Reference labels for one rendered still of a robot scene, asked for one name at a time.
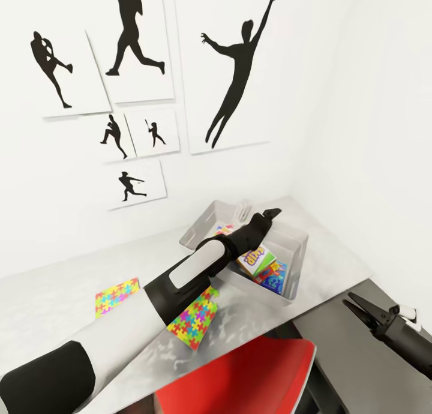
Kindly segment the board game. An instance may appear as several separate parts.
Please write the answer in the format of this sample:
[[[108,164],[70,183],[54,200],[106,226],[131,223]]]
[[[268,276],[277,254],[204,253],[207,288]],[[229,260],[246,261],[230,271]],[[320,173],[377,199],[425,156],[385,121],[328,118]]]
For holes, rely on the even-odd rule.
[[[212,237],[221,233],[227,236],[232,232],[235,232],[235,227],[232,223],[230,223],[225,227],[218,228]],[[262,245],[262,243],[257,250],[250,250],[235,261],[258,285],[265,281],[279,268],[277,257],[275,257],[264,245]]]
[[[273,272],[260,285],[281,296],[281,292],[284,284],[284,278],[286,275],[287,264],[284,264],[279,261],[277,261],[277,263],[279,265],[279,268],[275,272]]]

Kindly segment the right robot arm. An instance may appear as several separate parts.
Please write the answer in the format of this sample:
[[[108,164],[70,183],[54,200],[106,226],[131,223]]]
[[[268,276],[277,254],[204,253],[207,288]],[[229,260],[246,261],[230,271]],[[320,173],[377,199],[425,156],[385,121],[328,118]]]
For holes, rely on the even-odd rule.
[[[432,343],[418,334],[422,328],[420,310],[397,304],[387,312],[353,292],[348,295],[362,308],[346,299],[344,304],[372,335],[432,380]]]

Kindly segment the jigsaw puzzle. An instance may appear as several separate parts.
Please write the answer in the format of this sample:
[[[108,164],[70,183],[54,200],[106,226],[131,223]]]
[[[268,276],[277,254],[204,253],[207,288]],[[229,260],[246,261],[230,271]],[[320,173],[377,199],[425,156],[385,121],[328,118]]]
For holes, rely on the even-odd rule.
[[[138,279],[133,278],[95,295],[95,319],[108,313],[139,290]]]
[[[217,303],[208,303],[212,294],[220,297],[218,290],[209,286],[187,309],[185,309],[168,327],[171,333],[186,345],[197,351],[215,313]]]

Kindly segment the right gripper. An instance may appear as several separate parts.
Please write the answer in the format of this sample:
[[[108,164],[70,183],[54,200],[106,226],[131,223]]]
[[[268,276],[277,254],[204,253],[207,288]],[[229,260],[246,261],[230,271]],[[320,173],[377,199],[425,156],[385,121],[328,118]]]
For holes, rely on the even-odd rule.
[[[359,306],[343,299],[344,304],[394,352],[422,374],[432,370],[432,343],[406,325],[398,314],[390,313],[353,292],[348,294]]]

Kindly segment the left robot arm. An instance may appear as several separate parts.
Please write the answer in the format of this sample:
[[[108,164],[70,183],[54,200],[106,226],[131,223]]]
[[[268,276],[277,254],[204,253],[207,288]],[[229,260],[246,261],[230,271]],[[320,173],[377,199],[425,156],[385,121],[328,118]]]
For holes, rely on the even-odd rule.
[[[229,262],[259,248],[280,208],[239,202],[235,232],[204,241],[53,351],[0,376],[0,414],[78,414],[211,284]]]

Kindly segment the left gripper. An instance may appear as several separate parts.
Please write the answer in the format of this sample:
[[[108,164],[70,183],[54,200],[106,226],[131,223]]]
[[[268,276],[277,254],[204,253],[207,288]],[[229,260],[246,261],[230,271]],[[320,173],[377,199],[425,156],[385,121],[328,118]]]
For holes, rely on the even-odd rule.
[[[272,227],[272,220],[281,213],[280,208],[266,209],[263,214],[255,213],[249,224],[237,230],[248,242],[248,251],[255,251],[259,248],[263,239]]]

